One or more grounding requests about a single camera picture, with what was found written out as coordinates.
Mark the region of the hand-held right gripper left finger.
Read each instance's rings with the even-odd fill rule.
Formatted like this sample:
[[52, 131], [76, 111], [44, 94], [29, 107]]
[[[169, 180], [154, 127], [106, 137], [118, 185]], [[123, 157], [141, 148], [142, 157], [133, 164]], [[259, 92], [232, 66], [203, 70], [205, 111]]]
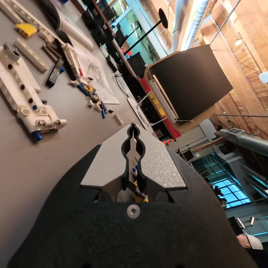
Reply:
[[101, 191], [126, 190], [129, 182], [130, 140], [133, 136], [131, 123], [105, 140], [96, 153], [80, 186]]

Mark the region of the book stand with black board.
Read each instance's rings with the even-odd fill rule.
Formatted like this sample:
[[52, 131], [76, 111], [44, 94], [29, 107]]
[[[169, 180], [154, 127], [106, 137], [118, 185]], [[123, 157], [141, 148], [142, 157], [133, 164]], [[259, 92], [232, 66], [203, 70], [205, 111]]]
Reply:
[[212, 116], [215, 104], [233, 89], [209, 44], [174, 52], [146, 67], [143, 75], [180, 133]]

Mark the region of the yellow lego piece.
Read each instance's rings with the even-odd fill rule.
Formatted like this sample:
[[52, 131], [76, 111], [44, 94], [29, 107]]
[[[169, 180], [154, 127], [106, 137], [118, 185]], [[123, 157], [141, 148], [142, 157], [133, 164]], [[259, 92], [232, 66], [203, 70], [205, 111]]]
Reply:
[[15, 30], [24, 38], [29, 39], [37, 33], [37, 29], [29, 23], [15, 24]]

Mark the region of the black floor lamp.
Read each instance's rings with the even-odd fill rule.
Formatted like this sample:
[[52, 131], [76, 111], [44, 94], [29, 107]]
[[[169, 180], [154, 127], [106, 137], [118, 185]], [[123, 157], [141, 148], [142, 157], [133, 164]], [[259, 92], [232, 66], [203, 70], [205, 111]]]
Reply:
[[161, 8], [158, 11], [158, 15], [159, 15], [160, 20], [150, 30], [148, 30], [138, 41], [136, 41], [126, 52], [124, 52], [124, 55], [128, 54], [137, 44], [139, 44], [145, 37], [147, 37], [160, 24], [162, 24], [165, 29], [168, 28], [168, 20], [166, 18], [164, 11]]

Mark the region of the white lego frame assembly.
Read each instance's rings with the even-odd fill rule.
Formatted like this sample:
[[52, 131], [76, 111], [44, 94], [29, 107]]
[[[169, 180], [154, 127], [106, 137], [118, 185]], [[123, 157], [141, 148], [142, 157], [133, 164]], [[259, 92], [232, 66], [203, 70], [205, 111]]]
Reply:
[[54, 39], [54, 43], [63, 59], [64, 67], [69, 78], [72, 81], [77, 80], [78, 82], [82, 82], [84, 76], [74, 48], [69, 43], [63, 45], [57, 38]]

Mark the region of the silver ventilation duct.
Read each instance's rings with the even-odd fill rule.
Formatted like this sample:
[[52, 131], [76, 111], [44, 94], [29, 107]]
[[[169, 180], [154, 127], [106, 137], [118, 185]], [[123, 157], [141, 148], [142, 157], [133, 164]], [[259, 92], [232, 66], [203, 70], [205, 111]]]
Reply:
[[209, 0], [177, 0], [170, 53], [193, 46], [197, 32], [209, 9]]

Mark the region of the white five-hole lego beam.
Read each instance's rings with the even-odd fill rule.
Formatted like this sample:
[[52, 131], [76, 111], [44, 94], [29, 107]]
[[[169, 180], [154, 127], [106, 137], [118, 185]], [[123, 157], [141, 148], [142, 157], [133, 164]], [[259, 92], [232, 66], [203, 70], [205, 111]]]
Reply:
[[49, 68], [45, 62], [20, 38], [14, 42], [14, 46], [41, 72], [45, 73]]

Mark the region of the brown lego axle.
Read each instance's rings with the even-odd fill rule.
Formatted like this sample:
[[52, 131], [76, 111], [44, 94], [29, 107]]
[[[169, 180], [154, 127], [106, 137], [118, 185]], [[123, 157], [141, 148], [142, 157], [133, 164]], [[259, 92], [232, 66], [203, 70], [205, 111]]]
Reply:
[[54, 62], [56, 63], [58, 59], [62, 59], [61, 55], [56, 52], [51, 46], [41, 46], [41, 49], [45, 52], [45, 54]]

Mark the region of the lego instruction booklet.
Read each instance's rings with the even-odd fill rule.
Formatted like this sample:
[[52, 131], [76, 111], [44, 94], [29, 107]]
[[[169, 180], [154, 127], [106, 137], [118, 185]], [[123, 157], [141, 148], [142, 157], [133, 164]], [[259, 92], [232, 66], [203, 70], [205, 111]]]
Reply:
[[77, 53], [78, 60], [83, 72], [83, 80], [97, 91], [102, 102], [108, 105], [119, 105], [119, 100], [111, 90], [103, 66], [100, 60], [92, 54], [94, 46], [91, 41], [78, 27], [76, 27], [58, 8], [59, 31], [63, 31], [70, 39], [70, 45]]

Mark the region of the black power brick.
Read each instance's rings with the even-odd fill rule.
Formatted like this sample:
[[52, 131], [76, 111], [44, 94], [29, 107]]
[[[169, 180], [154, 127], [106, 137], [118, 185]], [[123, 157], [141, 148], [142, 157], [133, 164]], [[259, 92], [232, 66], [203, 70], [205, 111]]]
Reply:
[[113, 71], [113, 73], [116, 73], [118, 70], [118, 66], [110, 54], [106, 57], [106, 62], [109, 65], [109, 67], [111, 68], [111, 70]]

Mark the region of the pile of small lego pieces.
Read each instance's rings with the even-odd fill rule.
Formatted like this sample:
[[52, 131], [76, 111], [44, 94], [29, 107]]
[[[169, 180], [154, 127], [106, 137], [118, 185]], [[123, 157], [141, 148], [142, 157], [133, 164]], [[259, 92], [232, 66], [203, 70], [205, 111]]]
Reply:
[[102, 102], [95, 89], [93, 89], [91, 86], [83, 85], [77, 80], [70, 80], [69, 84], [72, 87], [79, 89], [79, 91], [88, 98], [88, 107], [94, 108], [96, 111], [100, 112], [103, 119], [106, 118], [106, 114], [109, 113], [108, 109]]

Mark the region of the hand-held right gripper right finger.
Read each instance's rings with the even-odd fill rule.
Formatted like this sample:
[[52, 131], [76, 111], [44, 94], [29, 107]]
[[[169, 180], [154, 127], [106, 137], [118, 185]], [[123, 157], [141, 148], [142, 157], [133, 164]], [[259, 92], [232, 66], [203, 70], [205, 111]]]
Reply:
[[178, 164], [171, 157], [167, 146], [149, 134], [140, 125], [133, 125], [137, 163], [137, 183], [141, 192], [165, 192], [186, 189]]

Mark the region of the black lego beam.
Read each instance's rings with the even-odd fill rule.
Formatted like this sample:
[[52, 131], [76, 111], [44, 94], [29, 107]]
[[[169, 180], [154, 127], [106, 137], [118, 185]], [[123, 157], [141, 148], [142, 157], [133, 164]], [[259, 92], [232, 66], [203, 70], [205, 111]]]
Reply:
[[45, 83], [45, 85], [48, 88], [52, 88], [55, 85], [59, 75], [65, 71], [65, 68], [63, 67], [63, 63], [64, 62], [61, 58], [59, 58], [57, 60], [55, 66], [53, 67], [53, 69], [52, 69], [51, 73], [49, 74], [48, 79]]

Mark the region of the red bin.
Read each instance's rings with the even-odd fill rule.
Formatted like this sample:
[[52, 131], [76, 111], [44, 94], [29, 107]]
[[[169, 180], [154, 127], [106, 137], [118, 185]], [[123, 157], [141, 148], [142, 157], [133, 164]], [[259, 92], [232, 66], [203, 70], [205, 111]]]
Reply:
[[169, 119], [166, 116], [165, 116], [165, 120], [163, 122], [164, 122], [164, 124], [166, 124], [166, 127], [169, 130], [169, 132], [171, 133], [172, 137], [177, 139], [177, 138], [182, 136], [180, 134], [180, 132], [178, 132], [177, 130], [174, 129], [174, 127], [172, 126], [172, 124], [170, 123]]

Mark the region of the long white lego beam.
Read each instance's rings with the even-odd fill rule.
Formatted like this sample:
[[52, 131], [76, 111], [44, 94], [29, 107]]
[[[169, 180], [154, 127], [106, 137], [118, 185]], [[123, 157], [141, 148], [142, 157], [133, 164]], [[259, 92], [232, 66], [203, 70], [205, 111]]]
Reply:
[[57, 39], [60, 44], [65, 47], [65, 42], [63, 42], [55, 33], [49, 30], [42, 22], [40, 22], [31, 12], [29, 12], [25, 7], [19, 4], [15, 0], [7, 1], [11, 9], [17, 13], [21, 18], [27, 21], [29, 24], [34, 26], [38, 32], [39, 36], [48, 44], [52, 44], [55, 39]]
[[14, 23], [22, 24], [24, 21], [11, 9], [11, 7], [4, 1], [0, 1], [0, 10]]

